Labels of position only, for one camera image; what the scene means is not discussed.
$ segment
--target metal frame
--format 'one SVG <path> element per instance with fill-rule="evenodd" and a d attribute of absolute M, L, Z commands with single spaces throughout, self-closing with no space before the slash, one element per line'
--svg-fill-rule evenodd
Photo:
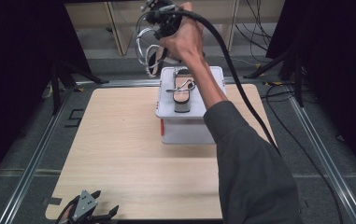
<path fill-rule="evenodd" d="M 293 91 L 292 86 L 285 85 L 287 91 Z M 325 169 L 327 175 L 335 187 L 338 196 L 341 199 L 344 207 L 346 208 L 352 223 L 356 223 L 356 199 L 350 189 L 348 183 L 345 181 L 344 177 L 340 174 L 340 171 L 335 165 L 332 157 L 330 156 L 327 148 L 323 144 L 320 136 L 317 133 L 314 125 L 306 114 L 306 110 L 301 107 L 295 99 L 290 99 L 292 107 L 296 112 L 297 117 L 300 119 L 312 146 L 317 152 L 318 157 Z"/>
<path fill-rule="evenodd" d="M 231 77 L 225 78 L 225 83 L 231 84 L 234 83 Z M 121 81 L 112 81 L 106 84 L 95 84 L 93 82 L 78 82 L 78 88 L 118 88 L 118 87 L 156 87 L 160 85 L 160 81 L 158 79 L 152 80 L 121 80 Z M 287 91 L 292 91 L 292 87 L 290 85 L 286 85 L 285 88 Z M 49 126 L 44 132 L 39 144 L 37 145 L 35 154 L 30 160 L 27 168 L 25 169 L 23 175 L 21 176 L 21 180 L 18 186 L 15 188 L 14 193 L 10 197 L 7 207 L 0 219 L 0 224 L 12 223 L 19 207 L 21 206 L 21 202 L 33 180 L 33 177 L 36 173 L 36 168 L 38 164 L 41 162 L 41 159 L 46 152 L 47 146 L 49 144 L 50 138 L 55 130 L 56 125 L 58 124 L 62 113 L 64 112 L 64 106 L 66 102 L 70 98 L 73 89 L 69 89 L 66 91 L 64 99 L 62 101 L 61 107 L 59 111 L 52 116 Z M 351 220 L 353 223 L 356 223 L 356 199 L 347 184 L 344 180 L 343 176 L 340 174 L 339 170 L 335 166 L 335 163 L 330 156 L 327 148 L 322 143 L 317 131 L 312 125 L 311 120 L 309 119 L 306 111 L 294 100 L 290 99 L 292 107 L 296 112 L 297 117 L 300 119 L 306 133 L 320 158 L 320 161 L 325 168 L 325 171 L 332 181 L 332 184 L 337 191 L 343 205 L 345 206 Z"/>

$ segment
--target wooden table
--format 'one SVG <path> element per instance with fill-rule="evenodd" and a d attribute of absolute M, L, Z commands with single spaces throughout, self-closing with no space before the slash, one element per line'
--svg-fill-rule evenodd
<path fill-rule="evenodd" d="M 236 86 L 229 99 L 264 138 Z M 244 85 L 271 132 L 254 85 Z M 83 189 L 102 190 L 95 215 L 120 206 L 117 219 L 221 218 L 215 145 L 164 145 L 155 116 L 158 87 L 99 89 L 78 128 L 46 217 L 56 219 Z"/>

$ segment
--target sandal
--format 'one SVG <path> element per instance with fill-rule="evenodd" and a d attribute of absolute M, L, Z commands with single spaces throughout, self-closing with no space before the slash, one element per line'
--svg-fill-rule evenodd
<path fill-rule="evenodd" d="M 175 88 L 166 91 L 174 93 L 175 112 L 190 112 L 190 92 L 195 88 L 192 74 L 190 74 L 188 69 L 180 69 L 175 72 L 174 76 Z"/>

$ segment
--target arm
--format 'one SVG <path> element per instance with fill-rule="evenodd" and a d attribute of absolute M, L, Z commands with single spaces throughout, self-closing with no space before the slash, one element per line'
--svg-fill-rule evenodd
<path fill-rule="evenodd" d="M 192 10 L 190 3 L 182 5 Z M 242 118 L 203 57 L 202 25 L 183 18 L 160 43 L 185 62 L 206 106 L 204 121 L 217 144 L 224 223 L 300 223 L 292 175 L 277 152 Z"/>

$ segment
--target black wire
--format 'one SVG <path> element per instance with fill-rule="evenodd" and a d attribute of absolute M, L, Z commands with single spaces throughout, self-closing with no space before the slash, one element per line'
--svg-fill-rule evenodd
<path fill-rule="evenodd" d="M 246 35 L 244 35 L 244 33 L 242 33 L 242 31 L 239 29 L 239 27 L 238 27 L 237 25 L 235 25 L 235 28 L 236 28 L 236 29 L 238 30 L 238 32 L 239 32 L 240 34 L 242 34 L 242 36 L 244 36 L 244 38 L 247 39 L 250 43 L 253 43 L 253 44 L 256 45 L 257 47 L 259 47 L 259 48 L 261 48 L 261 49 L 267 51 L 267 49 L 266 49 L 265 47 L 261 46 L 260 44 L 254 42 L 253 39 L 250 39 L 249 37 L 247 37 Z"/>
<path fill-rule="evenodd" d="M 265 99 L 265 98 L 268 98 L 268 97 L 279 96 L 279 95 L 283 95 L 283 94 L 286 94 L 286 93 L 293 93 L 293 92 L 294 92 L 294 91 L 282 91 L 282 92 L 275 93 L 275 94 L 272 94 L 272 95 L 261 96 L 260 98 L 261 98 L 261 99 Z"/>
<path fill-rule="evenodd" d="M 320 177 L 322 178 L 322 180 L 325 182 L 326 186 L 328 187 L 328 189 L 330 190 L 332 196 L 333 196 L 333 200 L 335 201 L 335 207 L 337 210 L 337 214 L 338 214 L 338 218 L 340 220 L 340 223 L 343 223 L 343 217 L 341 215 L 341 210 L 340 210 L 340 206 L 338 205 L 338 200 L 337 197 L 335 195 L 335 191 L 333 190 L 332 186 L 330 185 L 330 183 L 327 181 L 326 177 L 324 177 L 324 175 L 322 174 L 320 168 L 317 166 L 317 164 L 314 162 L 314 160 L 311 158 L 311 156 L 309 155 L 309 153 L 306 151 L 306 149 L 303 147 L 303 145 L 297 140 L 297 138 L 292 134 L 292 132 L 286 127 L 286 125 L 282 122 L 282 120 L 279 118 L 279 116 L 277 115 L 276 111 L 274 110 L 274 108 L 271 106 L 268 97 L 269 97 L 269 93 L 272 89 L 274 89 L 276 86 L 272 86 L 270 89 L 268 89 L 267 93 L 265 94 L 265 101 L 267 102 L 267 105 L 270 107 L 271 111 L 273 112 L 274 116 L 276 117 L 276 119 L 279 121 L 280 125 L 282 125 L 282 127 L 285 129 L 285 131 L 292 137 L 292 139 L 297 143 L 297 145 L 303 150 L 303 152 L 306 154 L 306 157 L 308 158 L 308 160 L 311 162 L 311 164 L 314 166 L 315 170 L 317 170 L 317 173 L 320 175 Z"/>
<path fill-rule="evenodd" d="M 248 31 L 253 33 L 253 31 L 251 31 L 246 25 L 245 23 L 242 23 L 242 26 L 244 26 L 244 28 Z M 266 37 L 271 37 L 270 35 L 265 35 L 265 34 L 259 34 L 259 33 L 253 33 L 254 35 L 260 35 L 260 36 L 266 36 Z"/>
<path fill-rule="evenodd" d="M 285 99 L 283 99 L 283 100 L 273 100 L 273 101 L 268 101 L 268 102 L 278 102 L 278 103 L 280 103 L 280 102 L 285 102 L 285 101 L 287 101 L 287 100 L 290 100 L 292 98 L 292 96 L 288 96 L 288 98 L 285 98 Z"/>
<path fill-rule="evenodd" d="M 274 142 L 274 139 L 271 137 L 270 132 L 268 131 L 267 127 L 265 126 L 262 118 L 260 118 L 259 114 L 256 112 L 256 110 L 253 108 L 253 105 L 250 103 L 250 100 L 248 98 L 248 96 L 245 94 L 244 89 L 242 88 L 242 85 L 239 81 L 238 78 L 238 74 L 236 73 L 236 70 L 234 68 L 233 62 L 230 58 L 230 54 L 228 52 L 228 49 L 226 48 L 224 41 L 221 37 L 221 35 L 219 34 L 218 30 L 216 30 L 216 28 L 212 25 L 212 23 L 210 23 L 208 20 L 206 20 L 205 18 L 203 18 L 202 16 L 190 12 L 190 11 L 186 11 L 186 10 L 181 10 L 181 11 L 164 11 L 164 12 L 160 12 L 160 15 L 177 15 L 177 16 L 186 16 L 188 18 L 191 18 L 195 21 L 199 21 L 200 23 L 202 23 L 208 30 L 210 33 L 212 33 L 214 35 L 214 37 L 216 38 L 216 40 L 218 41 L 220 47 L 221 47 L 221 51 L 223 52 L 224 58 L 228 64 L 228 67 L 230 68 L 231 74 L 233 76 L 233 79 L 235 81 L 236 87 L 238 88 L 239 93 L 241 94 L 242 99 L 245 102 L 245 105 L 248 107 L 250 113 L 253 115 L 254 118 L 256 118 L 256 120 L 259 122 L 260 126 L 262 126 L 265 135 L 267 136 L 267 139 L 269 141 L 269 143 L 271 144 L 271 146 L 274 147 L 274 149 L 277 151 L 277 153 L 280 155 L 279 149 L 277 147 L 277 144 Z"/>
<path fill-rule="evenodd" d="M 248 3 L 248 6 L 249 6 L 249 8 L 250 8 L 252 14 L 253 14 L 254 19 L 256 20 L 255 26 L 258 25 L 259 28 L 260 28 L 260 30 L 262 31 L 262 34 L 264 34 L 264 35 L 266 35 L 266 36 L 269 36 L 269 35 L 267 34 L 267 32 L 264 30 L 264 28 L 262 27 L 262 23 L 261 23 L 261 21 L 260 21 L 260 4 L 261 4 L 261 3 L 259 3 L 259 1 L 257 1 L 257 11 L 258 11 L 258 14 L 257 14 L 257 15 L 256 15 L 256 13 L 254 12 L 253 7 L 251 6 L 249 0 L 247 0 L 247 3 Z"/>
<path fill-rule="evenodd" d="M 254 56 L 254 54 L 253 54 L 253 50 L 252 50 L 252 43 L 254 43 L 254 41 L 253 41 L 253 36 L 254 36 L 254 32 L 255 32 L 255 30 L 256 30 L 256 24 L 255 24 L 255 26 L 254 26 L 254 29 L 253 29 L 253 32 L 252 32 L 252 35 L 251 35 L 251 37 L 250 37 L 250 54 L 251 54 L 251 56 L 256 60 L 256 61 L 259 61 L 259 62 L 261 62 L 261 63 L 268 63 L 268 62 L 265 62 L 265 61 L 263 61 L 263 60 L 260 60 L 260 59 L 258 59 L 258 58 L 256 58 L 255 56 Z"/>

